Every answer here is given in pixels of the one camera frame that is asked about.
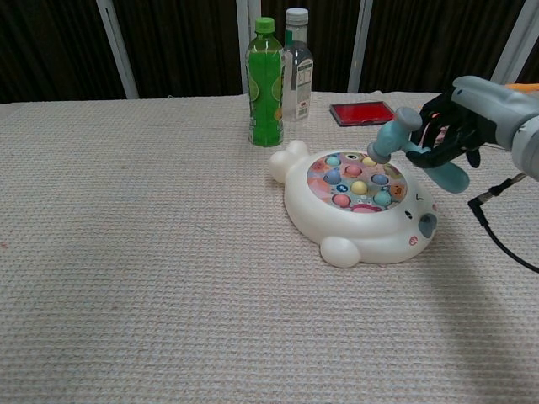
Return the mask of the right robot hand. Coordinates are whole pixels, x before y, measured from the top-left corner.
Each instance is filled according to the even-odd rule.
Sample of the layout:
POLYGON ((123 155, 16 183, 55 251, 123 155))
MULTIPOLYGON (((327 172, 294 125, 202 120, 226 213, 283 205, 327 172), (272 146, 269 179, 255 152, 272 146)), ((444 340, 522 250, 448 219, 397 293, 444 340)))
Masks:
POLYGON ((479 164, 478 149, 495 144, 511 152, 517 130, 539 115, 539 98, 476 76, 456 78, 451 89, 421 108, 422 127, 411 140, 429 147, 422 157, 407 152, 421 168, 439 167, 466 154, 471 166, 479 164))

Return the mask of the teal toy hammer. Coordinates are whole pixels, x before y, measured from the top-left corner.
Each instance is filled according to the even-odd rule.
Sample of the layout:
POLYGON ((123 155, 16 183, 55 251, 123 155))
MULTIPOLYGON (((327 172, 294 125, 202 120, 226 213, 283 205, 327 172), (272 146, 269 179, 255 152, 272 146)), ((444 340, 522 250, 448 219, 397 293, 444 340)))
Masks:
MULTIPOLYGON (((422 157, 431 149, 410 140, 410 134, 419 130, 422 124, 418 112, 409 107, 399 107, 393 120, 385 123, 378 131, 376 140, 368 145, 368 156, 380 164, 388 163, 394 152, 417 152, 422 157)), ((441 188, 453 194, 465 191, 470 182, 466 172, 452 162, 424 168, 424 172, 441 188)))

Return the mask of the white seal whack-a-mole toy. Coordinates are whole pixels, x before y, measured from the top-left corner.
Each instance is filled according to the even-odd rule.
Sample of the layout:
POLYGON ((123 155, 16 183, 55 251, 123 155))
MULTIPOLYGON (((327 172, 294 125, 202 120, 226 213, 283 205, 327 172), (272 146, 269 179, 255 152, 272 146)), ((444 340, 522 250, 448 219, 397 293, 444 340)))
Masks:
POLYGON ((435 235, 438 209, 429 190, 410 172, 363 151, 310 153, 294 140, 271 156, 269 170, 284 186, 291 222, 335 267, 400 263, 435 235))

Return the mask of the black pleated curtain panel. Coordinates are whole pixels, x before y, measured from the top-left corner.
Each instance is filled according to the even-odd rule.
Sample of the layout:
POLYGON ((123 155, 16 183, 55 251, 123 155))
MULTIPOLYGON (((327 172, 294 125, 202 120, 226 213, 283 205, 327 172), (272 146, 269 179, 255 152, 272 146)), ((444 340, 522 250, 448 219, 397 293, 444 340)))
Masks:
POLYGON ((439 93, 490 79, 526 0, 372 0, 362 93, 439 93))
POLYGON ((539 37, 517 78, 517 83, 539 83, 539 37))
POLYGON ((289 8, 309 13, 307 47, 314 59, 312 89, 345 93, 355 47, 361 0, 260 0, 264 16, 275 20, 276 36, 285 41, 285 15, 289 8))
POLYGON ((0 104, 124 97, 96 0, 0 0, 0 104))
POLYGON ((113 0, 140 98, 242 92, 236 0, 113 0))

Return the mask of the red ink pad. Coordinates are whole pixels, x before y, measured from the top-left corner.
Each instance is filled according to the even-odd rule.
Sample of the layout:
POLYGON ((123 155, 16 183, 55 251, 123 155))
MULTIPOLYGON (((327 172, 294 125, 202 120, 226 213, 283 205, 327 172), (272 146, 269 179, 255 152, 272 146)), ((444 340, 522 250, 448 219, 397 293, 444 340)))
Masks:
POLYGON ((394 112, 382 101, 331 104, 329 111, 339 126, 383 125, 393 119, 394 112))

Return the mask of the clear plastic water bottle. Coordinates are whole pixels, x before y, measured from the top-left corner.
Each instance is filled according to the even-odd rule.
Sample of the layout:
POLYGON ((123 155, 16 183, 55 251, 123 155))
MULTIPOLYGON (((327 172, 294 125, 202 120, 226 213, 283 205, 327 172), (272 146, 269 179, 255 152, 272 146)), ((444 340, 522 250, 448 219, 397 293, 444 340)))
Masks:
POLYGON ((282 104, 286 121, 301 120, 309 114, 314 62, 307 47, 308 20, 306 8, 286 10, 282 104))

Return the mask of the green plastic drink bottle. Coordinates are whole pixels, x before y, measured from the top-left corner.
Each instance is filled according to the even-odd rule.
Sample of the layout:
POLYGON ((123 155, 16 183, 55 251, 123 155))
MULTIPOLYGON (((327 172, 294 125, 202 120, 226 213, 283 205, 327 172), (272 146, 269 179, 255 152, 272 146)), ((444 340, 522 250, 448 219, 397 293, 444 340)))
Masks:
POLYGON ((249 98, 249 140, 262 147, 277 146, 283 138, 283 46, 275 37, 271 17, 255 20, 255 38, 246 52, 249 98))

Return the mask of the beige woven tablecloth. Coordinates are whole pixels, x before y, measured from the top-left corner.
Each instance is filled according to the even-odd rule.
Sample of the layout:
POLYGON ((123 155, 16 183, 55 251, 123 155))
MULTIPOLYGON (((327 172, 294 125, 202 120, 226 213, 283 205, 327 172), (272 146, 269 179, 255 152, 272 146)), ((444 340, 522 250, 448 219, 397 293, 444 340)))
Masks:
POLYGON ((467 207, 416 259, 328 266, 246 96, 0 106, 0 404, 539 404, 539 275, 467 207))

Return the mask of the white frame post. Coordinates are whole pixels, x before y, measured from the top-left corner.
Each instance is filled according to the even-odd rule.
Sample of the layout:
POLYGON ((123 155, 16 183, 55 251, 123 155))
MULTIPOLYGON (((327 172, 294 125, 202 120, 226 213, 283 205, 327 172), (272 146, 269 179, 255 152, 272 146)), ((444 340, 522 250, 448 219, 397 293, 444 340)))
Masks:
POLYGON ((131 68, 130 59, 120 23, 116 15, 113 0, 95 0, 99 15, 104 25, 109 47, 127 99, 138 99, 139 93, 131 68))
POLYGON ((525 0, 490 78, 515 83, 539 39, 539 0, 525 0))
POLYGON ((235 0, 242 92, 248 92, 246 52, 255 37, 255 21, 261 16, 261 0, 235 0))
POLYGON ((371 11, 373 0, 360 0, 354 49, 350 63, 350 73, 347 86, 348 93, 358 93, 360 90, 360 78, 366 52, 366 43, 370 28, 371 11))

